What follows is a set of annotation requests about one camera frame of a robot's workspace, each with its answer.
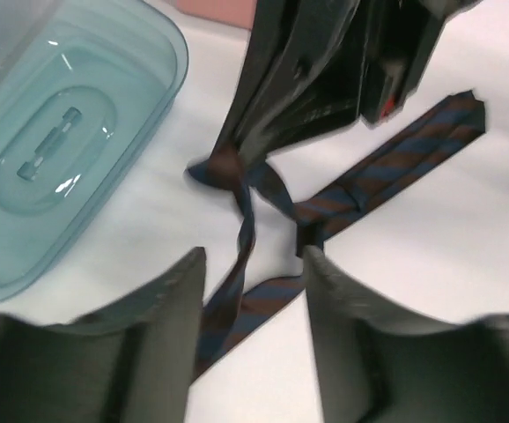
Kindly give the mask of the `dark striped necktie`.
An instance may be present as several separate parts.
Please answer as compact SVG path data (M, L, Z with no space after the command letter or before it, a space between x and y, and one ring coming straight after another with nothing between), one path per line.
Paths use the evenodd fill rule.
M299 276L267 279L246 290L245 270L255 245L251 192L297 226L297 249L325 241L361 220L409 185L474 142L486 131L486 108L473 92L445 97L313 197L295 203L267 163L245 170L236 149L218 147L190 166L195 181L233 194L242 223L238 255L203 309L195 376L201 376L236 345L288 306L305 289Z

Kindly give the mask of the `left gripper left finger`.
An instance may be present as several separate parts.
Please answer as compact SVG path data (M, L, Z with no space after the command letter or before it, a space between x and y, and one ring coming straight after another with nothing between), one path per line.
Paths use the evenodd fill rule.
M205 251L69 324L0 314L0 422L181 422Z

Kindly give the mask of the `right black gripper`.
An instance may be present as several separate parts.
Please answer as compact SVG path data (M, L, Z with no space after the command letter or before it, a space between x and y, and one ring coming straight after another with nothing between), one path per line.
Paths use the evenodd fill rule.
M212 160L254 163L272 128L377 123L419 84L446 22L473 1L290 1L275 47L251 43Z

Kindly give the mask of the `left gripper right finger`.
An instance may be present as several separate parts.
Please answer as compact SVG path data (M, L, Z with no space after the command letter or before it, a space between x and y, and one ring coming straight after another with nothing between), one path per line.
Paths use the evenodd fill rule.
M464 324L405 308L305 249L327 422L509 422L509 315Z

